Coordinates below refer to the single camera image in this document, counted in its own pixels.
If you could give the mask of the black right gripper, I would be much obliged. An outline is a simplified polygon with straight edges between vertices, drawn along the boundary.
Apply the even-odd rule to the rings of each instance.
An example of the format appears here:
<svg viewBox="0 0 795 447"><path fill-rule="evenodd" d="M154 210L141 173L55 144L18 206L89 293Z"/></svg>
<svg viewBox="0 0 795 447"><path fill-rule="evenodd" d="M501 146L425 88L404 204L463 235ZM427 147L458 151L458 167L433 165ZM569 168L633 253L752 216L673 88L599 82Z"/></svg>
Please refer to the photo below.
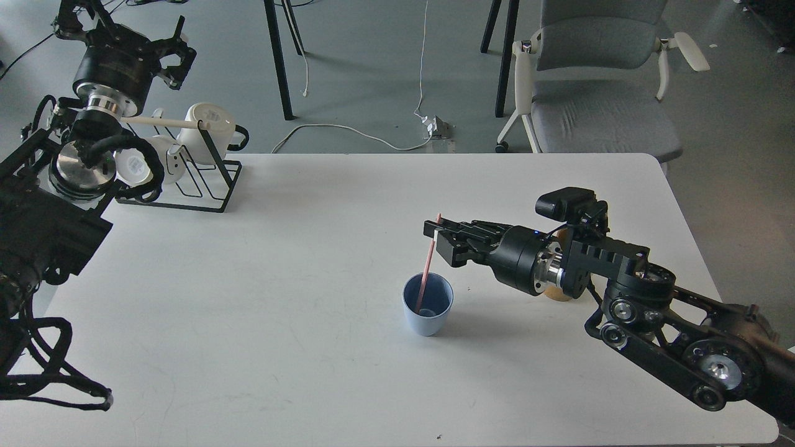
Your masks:
<svg viewBox="0 0 795 447"><path fill-rule="evenodd" d="M542 255L550 245L545 233L479 220L426 220L424 235L437 240L435 251L451 267L464 267L469 261L488 266L500 283L532 296L546 288L540 278Z"/></svg>

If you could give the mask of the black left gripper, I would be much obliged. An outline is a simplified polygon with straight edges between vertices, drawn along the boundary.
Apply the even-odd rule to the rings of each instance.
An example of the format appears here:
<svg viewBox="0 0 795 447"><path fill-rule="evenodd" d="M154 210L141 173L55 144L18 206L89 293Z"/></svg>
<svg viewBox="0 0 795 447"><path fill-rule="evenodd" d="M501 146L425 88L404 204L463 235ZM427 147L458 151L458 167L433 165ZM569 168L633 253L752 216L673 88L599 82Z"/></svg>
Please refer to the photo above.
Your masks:
<svg viewBox="0 0 795 447"><path fill-rule="evenodd" d="M79 40L87 49L72 90L88 107L114 101L110 112L117 118L142 113L154 77L174 91L182 88L196 58L186 48L182 31L186 18L179 16L173 36L150 40L126 25L114 22L99 1L62 1L52 23L56 37ZM162 67L161 59L177 58Z"/></svg>

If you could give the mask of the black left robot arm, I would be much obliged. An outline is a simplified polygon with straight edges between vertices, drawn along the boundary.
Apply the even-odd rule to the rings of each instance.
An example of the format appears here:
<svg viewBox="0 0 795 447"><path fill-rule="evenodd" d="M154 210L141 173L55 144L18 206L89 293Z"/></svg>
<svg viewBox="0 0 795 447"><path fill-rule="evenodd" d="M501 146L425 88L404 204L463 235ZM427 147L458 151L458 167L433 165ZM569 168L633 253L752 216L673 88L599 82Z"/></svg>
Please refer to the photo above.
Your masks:
<svg viewBox="0 0 795 447"><path fill-rule="evenodd" d="M20 314L40 284L65 283L93 257L111 224L114 198L151 202L165 167L153 145L122 128L142 113L152 82L182 87L196 52L183 35L150 40L114 22L99 1L63 1L53 33L86 46L72 84L55 100L52 119L2 162L2 319Z"/></svg>

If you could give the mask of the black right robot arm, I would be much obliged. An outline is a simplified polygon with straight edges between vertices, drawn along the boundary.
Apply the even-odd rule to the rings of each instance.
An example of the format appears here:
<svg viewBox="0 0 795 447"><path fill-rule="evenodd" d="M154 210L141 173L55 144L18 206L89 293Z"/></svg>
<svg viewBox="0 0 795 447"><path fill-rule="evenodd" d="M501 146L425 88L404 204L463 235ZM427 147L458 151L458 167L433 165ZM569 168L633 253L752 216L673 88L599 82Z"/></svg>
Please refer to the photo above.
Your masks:
<svg viewBox="0 0 795 447"><path fill-rule="evenodd" d="M452 267L469 261L537 296L589 291L586 333L698 407L746 400L793 426L793 353L757 305L718 302L676 285L648 248L607 236L605 216L563 217L554 232L475 220L425 221L423 233Z"/></svg>

